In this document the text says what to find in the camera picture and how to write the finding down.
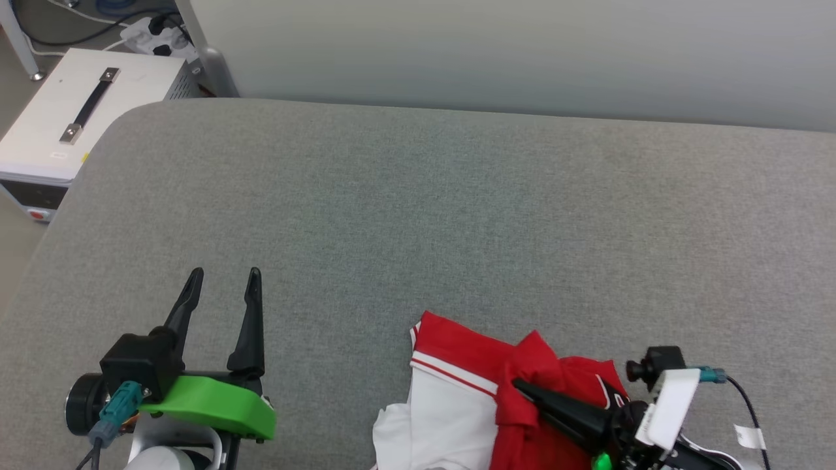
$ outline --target white table leg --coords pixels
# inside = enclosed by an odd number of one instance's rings
[[[29,78],[32,81],[43,79],[46,74],[41,72],[35,63],[35,57],[26,44],[26,38],[23,36],[23,31],[20,30],[20,25],[14,17],[12,6],[8,0],[0,0],[0,24],[2,24],[9,42],[12,43],[12,48],[14,48],[14,52],[18,55],[20,63],[23,64],[23,68],[29,74]]]

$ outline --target red and white shirt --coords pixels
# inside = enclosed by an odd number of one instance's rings
[[[410,336],[409,396],[406,403],[381,411],[372,430],[379,470],[534,468],[535,460],[554,463],[553,454],[580,462],[580,454],[546,449],[573,444],[548,440],[549,430],[538,426],[536,408],[513,389],[511,380],[519,376],[599,406],[611,401],[605,399],[605,384],[615,383],[623,393],[611,362],[558,360],[536,332],[512,346],[425,312]],[[531,435],[538,438],[534,444]],[[544,452],[534,449],[543,458],[523,455],[532,445],[543,447]],[[588,467],[589,457],[583,461]]]

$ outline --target padded table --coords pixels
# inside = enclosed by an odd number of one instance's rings
[[[836,465],[836,135],[271,100],[181,100],[91,152],[0,322],[1,468],[73,468],[76,378],[206,270],[184,359],[223,370],[263,275],[273,442],[239,469],[375,463],[425,310],[558,355],[679,345],[746,387],[774,468]],[[634,399],[641,384],[626,384]],[[701,445],[750,426],[702,385]],[[130,439],[103,452],[125,465]]]

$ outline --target green bracket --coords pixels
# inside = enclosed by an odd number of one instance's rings
[[[258,394],[197,375],[178,377],[162,403],[143,403],[140,411],[165,413],[246,439],[273,439],[276,431],[276,412]]]

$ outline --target white label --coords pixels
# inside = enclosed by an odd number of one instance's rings
[[[737,434],[737,442],[750,449],[766,449],[767,444],[763,441],[763,432],[760,427],[744,427],[734,425]]]

